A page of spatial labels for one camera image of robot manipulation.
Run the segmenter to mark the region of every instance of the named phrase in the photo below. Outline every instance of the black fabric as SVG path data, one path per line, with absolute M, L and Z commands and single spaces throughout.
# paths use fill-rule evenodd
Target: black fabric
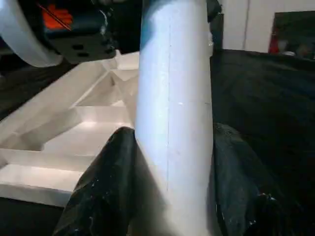
M 211 58 L 211 78 L 214 122 L 237 130 L 248 147 L 233 149 L 233 153 L 225 156 L 231 158 L 229 163 L 226 160 L 226 165 L 221 164 L 221 168 L 229 167 L 234 173 L 230 177 L 241 176 L 238 184 L 234 182 L 236 186 L 248 188 L 243 203 L 256 201 L 253 205 L 258 206 L 271 196 L 291 214 L 292 232 L 312 235 L 315 232 L 315 62 L 241 51 L 215 52 Z M 235 166 L 231 167 L 233 158 Z M 235 194 L 221 195 L 218 201 L 232 207 L 240 198 Z
M 118 129 L 78 181 L 54 236 L 125 236 L 134 207 L 134 130 Z
M 14 56 L 0 60 L 0 120 L 21 107 L 52 82 L 71 70 L 67 62 L 54 67 L 25 65 Z

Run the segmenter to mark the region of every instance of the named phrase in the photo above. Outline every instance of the white pipe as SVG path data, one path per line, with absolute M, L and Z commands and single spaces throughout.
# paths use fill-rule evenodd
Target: white pipe
M 206 0 L 148 2 L 136 139 L 156 189 L 147 185 L 150 199 L 141 202 L 143 220 L 155 224 L 143 234 L 208 236 L 213 129 Z

